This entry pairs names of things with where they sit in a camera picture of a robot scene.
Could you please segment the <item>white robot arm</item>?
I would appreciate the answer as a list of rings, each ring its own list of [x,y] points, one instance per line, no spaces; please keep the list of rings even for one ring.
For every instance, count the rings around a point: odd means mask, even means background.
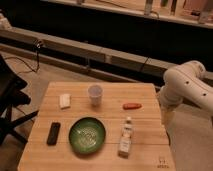
[[[213,86],[203,82],[205,66],[192,60],[168,68],[163,74],[164,85],[157,93],[161,108],[161,123],[171,125],[174,109],[187,99],[209,113],[213,123]]]

